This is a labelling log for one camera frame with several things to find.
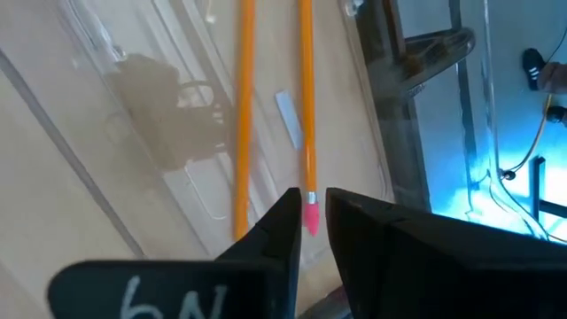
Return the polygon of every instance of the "cable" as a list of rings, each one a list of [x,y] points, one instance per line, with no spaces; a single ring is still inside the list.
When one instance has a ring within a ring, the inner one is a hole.
[[[549,63],[549,61],[551,61],[551,58],[554,57],[554,55],[559,51],[559,48],[561,48],[561,46],[563,45],[563,41],[565,41],[565,36],[567,36],[567,27],[565,28],[565,31],[563,32],[563,36],[561,37],[561,41],[559,42],[559,44],[557,44],[557,47],[555,48],[553,53],[551,53],[551,55],[549,56],[548,61],[546,61],[546,64]]]
[[[496,201],[496,198],[494,197],[494,194],[493,194],[493,182],[492,182],[492,179],[490,180],[490,183],[488,184],[488,193],[490,194],[490,198],[493,200],[494,204],[496,204],[502,211],[504,211],[504,212],[506,212],[506,213],[509,213],[509,211],[508,211],[506,208],[504,208],[502,205],[500,205],[500,204],[498,203],[498,201]],[[516,213],[516,214],[522,219],[522,222],[524,222],[525,227],[527,227],[527,229],[530,230],[530,232],[532,233],[532,236],[533,236],[533,237],[537,237],[537,236],[536,236],[536,231],[535,231],[535,229],[533,228],[533,226],[530,225],[530,223],[529,223],[518,211],[516,211],[514,208],[510,207],[510,206],[507,205],[507,204],[505,204],[505,205],[506,205],[508,208],[510,208],[510,209],[512,210],[512,212]],[[546,230],[543,228],[543,226],[541,226],[541,224],[539,224],[539,223],[538,223],[538,225],[539,225],[539,227],[541,227],[541,230],[544,232],[544,234],[547,234],[547,232],[546,232]]]
[[[519,207],[524,211],[524,213],[526,213],[526,214],[529,216],[529,218],[532,220],[532,222],[535,222],[535,223],[538,225],[538,227],[539,227],[539,228],[543,231],[543,233],[545,234],[545,236],[546,236],[545,239],[546,239],[547,241],[550,241],[549,239],[550,239],[550,238],[553,238],[554,240],[557,240],[557,241],[562,242],[562,243],[564,243],[564,244],[567,245],[567,239],[562,239],[562,238],[559,238],[559,237],[557,237],[557,236],[551,235],[551,234],[543,227],[543,225],[542,225],[538,220],[536,220],[523,206],[520,205],[520,203],[518,203],[518,201],[514,198],[514,196],[512,196],[512,194],[510,194],[510,192],[508,191],[508,189],[507,189],[504,185],[502,185],[502,188],[504,189],[504,191],[506,192],[506,194],[510,197],[510,199],[512,199],[512,201],[513,201],[517,206],[519,206]],[[497,205],[500,209],[502,209],[503,211],[508,212],[506,209],[504,209],[504,207],[502,207],[502,205],[500,205],[500,204],[496,201],[496,198],[494,197],[493,192],[492,192],[492,180],[491,180],[491,183],[490,183],[490,185],[489,185],[489,187],[488,187],[488,191],[489,191],[489,193],[490,193],[490,198],[494,201],[494,204],[496,204],[496,205]],[[513,212],[517,213],[517,211],[514,210],[512,207],[510,207],[508,204],[505,204],[505,205],[506,205],[508,208],[510,208]],[[529,224],[529,222],[528,222],[521,214],[519,214],[519,216],[520,216],[520,218],[522,218],[522,220],[524,221],[524,223],[526,224],[526,226],[530,229],[531,233],[535,236],[534,231],[533,231],[533,227]]]
[[[520,170],[520,168],[522,168],[525,165],[525,163],[527,163],[527,161],[530,159],[530,157],[533,155],[533,152],[535,151],[536,147],[538,146],[538,143],[540,142],[541,136],[543,135],[543,130],[546,127],[546,119],[547,119],[549,107],[551,106],[551,99],[552,98],[553,98],[553,94],[549,94],[548,99],[546,100],[545,109],[543,111],[543,118],[541,119],[540,127],[538,128],[538,133],[536,134],[535,138],[533,139],[533,143],[532,143],[532,146],[530,147],[530,150],[525,154],[524,158],[522,159],[522,161],[518,165],[514,166],[511,169],[507,169],[507,170],[503,171],[501,176],[511,175],[513,177],[507,178],[507,179],[510,179],[510,180],[514,179],[514,177],[516,177],[516,175],[512,175],[510,172],[515,173],[518,170]]]

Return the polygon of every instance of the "pink eraser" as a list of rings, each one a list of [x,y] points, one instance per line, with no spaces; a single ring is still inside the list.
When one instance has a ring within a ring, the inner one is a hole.
[[[317,231],[319,231],[319,203],[305,205],[303,223],[307,226],[311,236],[317,235]]]

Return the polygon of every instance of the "black shoe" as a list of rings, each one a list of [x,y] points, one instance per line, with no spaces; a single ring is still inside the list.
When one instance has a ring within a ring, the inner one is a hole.
[[[550,106],[546,119],[552,123],[567,121],[567,109],[561,106]]]
[[[522,68],[528,78],[531,90],[538,90],[538,76],[546,65],[541,54],[535,49],[528,49],[522,54]]]

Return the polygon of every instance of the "beige surface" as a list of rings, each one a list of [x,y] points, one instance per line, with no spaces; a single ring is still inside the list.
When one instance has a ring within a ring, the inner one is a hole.
[[[110,44],[75,33],[78,22],[68,6],[55,3],[0,3],[0,47],[148,257],[206,259],[222,252],[231,245],[237,2],[214,0],[211,25],[203,19],[206,1],[74,1],[83,31],[96,33],[96,14]],[[338,5],[314,3],[320,197],[336,186],[391,200],[381,141],[372,134]],[[288,89],[299,101],[297,5],[265,0],[257,10],[251,222],[288,187],[301,185],[299,152],[274,99]],[[113,45],[126,53],[124,61],[110,58]],[[6,113],[0,121],[10,122],[1,127],[0,142],[3,150],[12,148],[0,164],[0,173],[12,174],[0,183],[19,185],[0,193],[11,203],[0,215],[0,249],[6,252],[0,255],[0,283],[6,282],[0,294],[19,287],[9,317],[17,317],[13,309],[26,300],[39,315],[45,283],[57,268],[131,252],[10,85],[5,79],[0,84],[12,93],[0,97]],[[9,120],[13,110],[23,120]],[[28,139],[12,139],[16,134]],[[19,160],[24,154],[27,159]],[[24,201],[22,194],[30,193],[36,200]],[[43,214],[34,214],[39,207]],[[27,233],[33,236],[21,237]],[[47,233],[58,237],[44,241]],[[85,241],[83,234],[92,238]],[[315,238],[304,235],[299,311],[340,284],[326,229]],[[30,266],[38,262],[47,267]]]
[[[0,316],[10,318],[18,305],[45,313],[64,266],[132,253],[1,73],[0,101]]]

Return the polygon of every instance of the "yellow pencil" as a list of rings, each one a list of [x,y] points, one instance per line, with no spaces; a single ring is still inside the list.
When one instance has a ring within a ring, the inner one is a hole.
[[[313,4],[311,0],[299,0],[301,23],[301,64],[303,126],[305,131],[305,176],[307,202],[304,223],[312,236],[319,229],[319,202],[317,200],[317,158],[315,154],[315,70],[313,62]]]
[[[250,144],[252,139],[252,91],[254,75],[254,15],[255,0],[240,0],[240,70],[237,127],[237,178],[235,201],[235,240],[248,231],[248,179],[250,174]]]

